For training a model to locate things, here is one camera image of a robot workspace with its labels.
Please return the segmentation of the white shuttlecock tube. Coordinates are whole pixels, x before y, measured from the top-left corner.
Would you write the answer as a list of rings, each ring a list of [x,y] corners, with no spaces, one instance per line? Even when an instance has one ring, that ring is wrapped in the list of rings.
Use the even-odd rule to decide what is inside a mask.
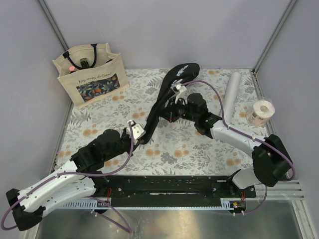
[[[233,72],[228,81],[225,97],[223,100],[223,111],[224,111],[223,118],[227,124],[231,123],[240,82],[241,82],[241,74],[238,72]]]

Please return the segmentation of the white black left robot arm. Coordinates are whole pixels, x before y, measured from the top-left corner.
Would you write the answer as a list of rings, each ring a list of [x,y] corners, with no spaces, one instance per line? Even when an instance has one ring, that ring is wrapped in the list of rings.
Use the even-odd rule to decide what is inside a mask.
[[[28,230],[54,211],[72,200],[90,197],[105,197],[111,202],[115,187],[108,177],[123,169],[109,173],[100,170],[106,161],[123,153],[132,157],[145,131],[137,126],[128,127],[120,134],[107,129],[87,146],[80,148],[71,159],[38,183],[23,189],[11,189],[6,197],[15,226],[19,231]]]

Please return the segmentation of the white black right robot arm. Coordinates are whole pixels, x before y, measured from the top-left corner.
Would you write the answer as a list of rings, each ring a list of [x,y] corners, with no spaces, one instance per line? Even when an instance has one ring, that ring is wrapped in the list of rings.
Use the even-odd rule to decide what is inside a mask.
[[[257,184],[274,187],[291,169],[292,161],[276,135],[249,137],[246,133],[240,134],[238,129],[231,130],[224,125],[221,117],[209,112],[199,93],[189,95],[186,101],[170,99],[160,116],[169,122],[178,119],[192,121],[201,135],[228,143],[252,158],[252,167],[231,176],[227,191],[232,197],[240,196],[245,188]]]

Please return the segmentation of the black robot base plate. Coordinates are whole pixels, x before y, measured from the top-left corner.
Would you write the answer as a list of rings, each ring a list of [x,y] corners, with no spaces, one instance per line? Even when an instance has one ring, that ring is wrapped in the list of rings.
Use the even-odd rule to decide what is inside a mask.
[[[163,192],[199,192],[204,194],[207,188],[217,181],[226,183],[223,192],[229,192],[232,196],[245,189],[237,188],[229,176],[133,176],[112,175],[101,179],[93,178],[96,192],[94,196],[107,198],[113,194],[118,195],[116,188],[128,187],[135,192],[163,193]]]

